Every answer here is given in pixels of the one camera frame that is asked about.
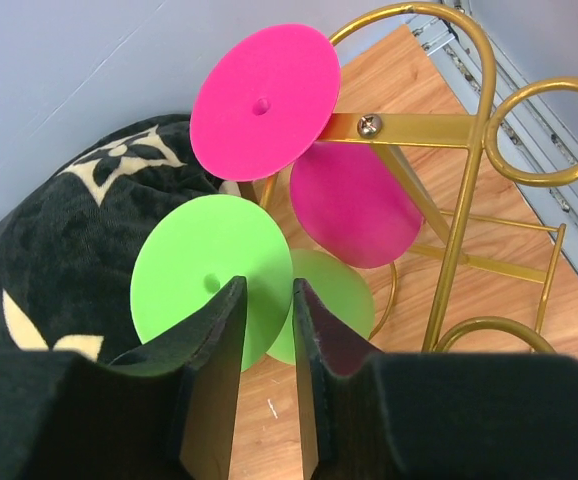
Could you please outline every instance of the wooden floor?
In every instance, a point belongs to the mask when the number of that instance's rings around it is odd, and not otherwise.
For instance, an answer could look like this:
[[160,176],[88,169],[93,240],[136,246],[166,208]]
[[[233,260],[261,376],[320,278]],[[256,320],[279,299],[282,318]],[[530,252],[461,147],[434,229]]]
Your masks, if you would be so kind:
[[[343,69],[339,112],[462,113],[462,107],[406,27]],[[407,148],[405,153],[441,208],[453,209],[466,153]],[[287,192],[288,171],[270,208],[291,247],[317,248],[298,225]],[[536,222],[516,187],[484,159],[472,213]],[[427,227],[421,241],[433,242]],[[546,268],[552,243],[544,232],[470,222],[469,253]],[[398,303],[374,343],[385,351],[419,351],[440,262],[405,254],[397,263]],[[376,318],[389,292],[388,267],[361,271],[376,299]],[[532,325],[541,285],[459,267],[443,331],[461,320],[500,315]],[[578,357],[578,277],[560,259],[543,329],[560,353]],[[503,333],[478,332],[456,350],[526,351]],[[302,478],[294,367],[265,358],[242,375],[231,462],[232,479]]]

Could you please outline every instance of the black fabric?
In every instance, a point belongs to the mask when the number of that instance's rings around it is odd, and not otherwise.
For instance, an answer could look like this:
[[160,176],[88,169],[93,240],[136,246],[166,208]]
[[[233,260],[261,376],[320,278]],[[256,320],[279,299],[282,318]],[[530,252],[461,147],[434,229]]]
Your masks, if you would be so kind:
[[234,277],[110,366],[0,350],[0,480],[226,479],[246,318]]
[[0,348],[96,337],[101,362],[135,348],[129,285],[142,244],[220,183],[191,151],[188,115],[135,123],[69,161],[0,222]]
[[383,353],[294,282],[304,478],[578,480],[578,360]]

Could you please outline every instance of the plastic disc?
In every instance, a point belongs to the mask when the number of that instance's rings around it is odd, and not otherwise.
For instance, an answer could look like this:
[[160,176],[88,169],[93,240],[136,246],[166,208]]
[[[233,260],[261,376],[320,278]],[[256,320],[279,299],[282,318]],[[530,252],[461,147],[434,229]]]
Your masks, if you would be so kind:
[[294,164],[290,193],[309,236],[354,267],[391,263],[422,228],[421,213],[367,145],[315,143]]
[[231,278],[247,278],[242,369],[269,349],[291,304],[293,267],[280,228],[254,203],[207,195],[167,215],[131,278],[131,314],[145,343],[204,306]]
[[[326,253],[292,250],[294,276],[311,284],[327,309],[363,338],[368,338],[374,323],[371,291],[360,274]],[[280,335],[267,352],[273,358],[296,363],[293,342],[293,309]]]
[[268,177],[322,133],[340,84],[336,51],[318,30],[261,30],[228,52],[202,85],[189,127],[194,154],[226,180]]

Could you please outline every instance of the disc center hole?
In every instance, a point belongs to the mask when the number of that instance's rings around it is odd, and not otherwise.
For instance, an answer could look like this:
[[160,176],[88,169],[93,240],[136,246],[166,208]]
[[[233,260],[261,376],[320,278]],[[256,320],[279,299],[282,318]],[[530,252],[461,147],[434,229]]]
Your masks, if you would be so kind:
[[220,280],[214,273],[210,273],[205,277],[204,284],[209,293],[217,293],[220,290]]
[[269,108],[271,108],[269,99],[267,97],[260,97],[253,104],[253,108],[251,109],[251,111],[253,112],[254,115],[260,116],[267,113],[269,111]]

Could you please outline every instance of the black pillow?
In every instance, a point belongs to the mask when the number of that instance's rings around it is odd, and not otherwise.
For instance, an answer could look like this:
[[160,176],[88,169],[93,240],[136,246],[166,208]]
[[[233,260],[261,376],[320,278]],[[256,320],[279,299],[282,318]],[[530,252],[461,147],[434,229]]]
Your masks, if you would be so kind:
[[106,363],[138,346],[129,284],[142,244],[220,184],[191,151],[188,115],[135,123],[69,161],[0,222],[0,349]]

